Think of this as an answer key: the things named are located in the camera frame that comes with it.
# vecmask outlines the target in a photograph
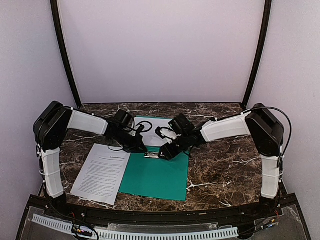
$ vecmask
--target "black metal beam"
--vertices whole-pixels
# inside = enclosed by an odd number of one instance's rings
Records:
[[[58,40],[65,73],[66,73],[66,76],[69,81],[69,85],[70,85],[70,88],[72,91],[74,101],[75,101],[77,107],[80,108],[82,106],[82,103],[80,100],[80,96],[79,96],[79,92],[78,92],[77,85],[75,82],[75,78],[72,73],[71,65],[69,62],[69,57],[68,57],[68,53],[67,53],[67,49],[66,49],[64,35],[63,35],[62,27],[61,27],[58,2],[57,2],[57,0],[50,0],[50,2],[51,2],[51,11],[52,11],[52,17],[53,17],[53,22],[54,22],[56,38]]]
[[[246,91],[245,91],[244,98],[242,101],[242,106],[244,109],[247,108],[252,90],[255,85],[255,81],[256,81],[256,77],[257,77],[257,73],[258,73],[258,69],[259,69],[259,65],[260,65],[260,61],[261,61],[261,56],[262,56],[265,41],[266,41],[270,12],[271,12],[271,5],[272,5],[272,0],[265,0],[258,46],[256,48],[256,53],[255,53],[255,57],[254,57],[254,61],[253,61],[253,66],[252,66],[249,82],[246,87]]]

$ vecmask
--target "green board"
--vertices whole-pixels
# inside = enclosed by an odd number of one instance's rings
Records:
[[[149,152],[159,152],[159,147],[147,147]],[[120,193],[158,199],[185,201],[189,157],[180,153],[167,161],[145,158],[144,153],[133,153],[129,158]]]

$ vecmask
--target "robotic arm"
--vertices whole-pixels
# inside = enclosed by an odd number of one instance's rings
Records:
[[[121,109],[115,116],[105,119],[63,106],[57,101],[52,102],[33,125],[37,155],[40,157],[40,173],[45,180],[48,195],[55,199],[64,194],[59,153],[68,129],[104,135],[116,140],[128,153],[146,153],[148,150],[140,135],[145,127],[141,124],[132,129],[129,127],[132,120],[133,117]]]
[[[212,118],[196,127],[180,114],[169,122],[169,126],[171,128],[156,129],[157,135],[168,141],[158,154],[159,158],[166,160],[194,146],[223,138],[251,135],[262,159],[261,196],[267,199],[277,196],[279,177],[282,175],[284,126],[263,104],[256,104],[251,110],[231,117]]]

